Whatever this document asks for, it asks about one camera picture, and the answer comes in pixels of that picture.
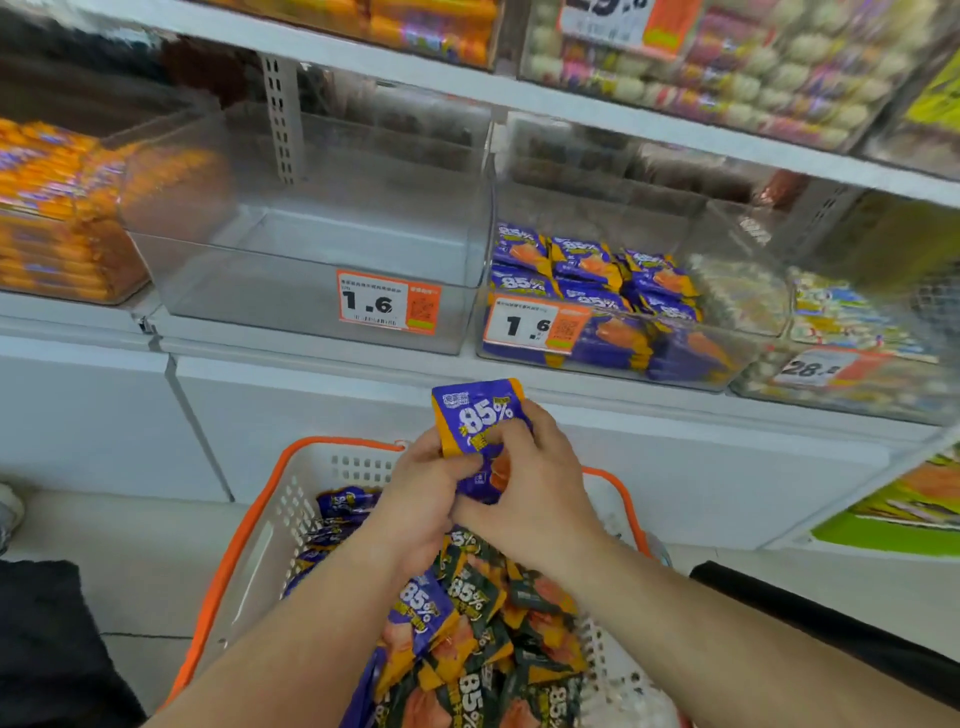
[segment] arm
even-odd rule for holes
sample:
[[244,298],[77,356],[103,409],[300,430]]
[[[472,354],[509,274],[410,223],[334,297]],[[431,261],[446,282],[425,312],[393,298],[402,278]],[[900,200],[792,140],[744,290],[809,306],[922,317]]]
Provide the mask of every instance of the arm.
[[580,463],[530,401],[499,426],[510,486],[495,506],[457,499],[453,517],[556,579],[701,726],[956,726],[947,706],[799,630],[661,566],[607,535]]
[[337,728],[400,590],[440,551],[457,480],[481,463],[441,459],[424,433],[364,524],[147,726]]

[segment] store shelf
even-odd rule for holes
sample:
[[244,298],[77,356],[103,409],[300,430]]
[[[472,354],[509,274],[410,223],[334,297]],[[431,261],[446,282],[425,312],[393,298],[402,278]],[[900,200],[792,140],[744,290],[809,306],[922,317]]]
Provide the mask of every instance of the store shelf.
[[152,285],[147,285],[129,300],[116,306],[60,301],[25,293],[0,291],[0,317],[67,327],[103,328],[141,335],[144,333],[141,321],[159,305],[159,296]]
[[448,356],[172,316],[162,306],[149,321],[161,337],[160,347],[171,354],[370,380],[390,385],[391,397],[403,397],[404,388],[397,385],[408,385],[411,392],[418,388],[411,395],[418,397],[422,387],[516,376],[532,398],[576,408],[581,425],[609,428],[622,421],[624,431],[636,434],[649,429],[663,435],[665,427],[675,426],[683,431],[680,436],[689,438],[691,428],[701,427],[699,436],[705,442],[737,446],[749,441],[753,448],[818,455],[836,450],[844,457],[850,456],[849,448],[863,447],[871,450],[862,453],[866,461],[880,463],[884,458],[877,459],[875,448],[907,452],[938,431],[928,425],[482,359],[475,355],[472,337],[459,356]]
[[187,0],[60,1],[73,10],[163,31],[217,40],[296,61],[343,68],[386,81],[682,144],[940,205],[960,206],[960,182],[686,121],[655,111],[620,106]]

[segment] qr code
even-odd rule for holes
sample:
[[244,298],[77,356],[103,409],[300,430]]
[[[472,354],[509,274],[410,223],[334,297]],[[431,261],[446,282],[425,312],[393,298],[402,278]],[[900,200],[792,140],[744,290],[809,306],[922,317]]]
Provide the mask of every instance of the qr code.
[[437,302],[429,298],[413,299],[410,306],[411,321],[433,323],[437,317]]
[[444,407],[453,409],[470,404],[470,392],[457,392],[455,395],[444,395]]
[[553,332],[552,338],[568,341],[577,335],[577,322],[568,319],[561,319],[555,325],[557,329]]

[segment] basket handle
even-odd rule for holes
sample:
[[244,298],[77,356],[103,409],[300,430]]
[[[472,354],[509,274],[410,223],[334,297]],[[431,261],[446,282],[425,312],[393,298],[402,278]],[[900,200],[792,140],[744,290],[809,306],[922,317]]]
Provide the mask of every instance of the basket handle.
[[[183,692],[190,684],[190,681],[193,680],[197,665],[204,655],[206,641],[210,637],[210,630],[213,629],[213,622],[217,618],[217,612],[220,610],[220,603],[227,591],[227,585],[233,576],[233,572],[236,570],[237,563],[240,561],[240,556],[244,548],[246,548],[253,530],[259,523],[260,517],[267,508],[267,503],[270,501],[270,498],[276,491],[276,486],[279,485],[280,479],[283,477],[283,471],[286,470],[287,464],[299,450],[308,445],[316,445],[319,443],[327,445],[353,445],[361,448],[388,450],[390,452],[403,452],[405,450],[405,448],[400,445],[390,445],[375,440],[361,440],[352,437],[304,437],[283,451],[280,459],[277,460],[276,465],[274,465],[273,472],[270,473],[270,479],[267,481],[266,487],[260,495],[257,496],[253,505],[247,509],[243,520],[240,521],[236,533],[233,534],[233,538],[230,539],[229,546],[227,546],[227,552],[224,554],[224,558],[220,561],[220,566],[217,567],[217,571],[213,575],[213,580],[206,590],[204,602],[200,607],[200,614],[197,617],[197,628],[194,630],[193,640],[183,659],[183,665],[180,666],[180,672],[177,673],[177,679],[174,681],[173,688],[171,688],[170,694],[163,703],[164,706],[173,701],[174,698]],[[627,486],[613,473],[608,473],[598,468],[583,468],[583,471],[586,475],[602,477],[616,489],[617,493],[620,494],[620,498],[623,500],[623,509],[627,513],[627,522],[630,524],[630,530],[634,534],[637,550],[645,556],[653,558],[653,554],[650,552],[650,545],[647,542],[647,535],[643,529],[640,528],[640,524],[636,520],[634,500],[630,497],[630,491],[627,490]]]

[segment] orange price tag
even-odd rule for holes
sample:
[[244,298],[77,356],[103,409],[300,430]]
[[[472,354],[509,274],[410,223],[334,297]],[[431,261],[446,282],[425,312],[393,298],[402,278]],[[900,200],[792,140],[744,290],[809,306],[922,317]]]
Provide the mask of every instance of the orange price tag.
[[337,271],[337,288],[341,321],[430,336],[437,332],[439,285]]
[[483,338],[491,344],[569,354],[589,320],[589,306],[496,295]]

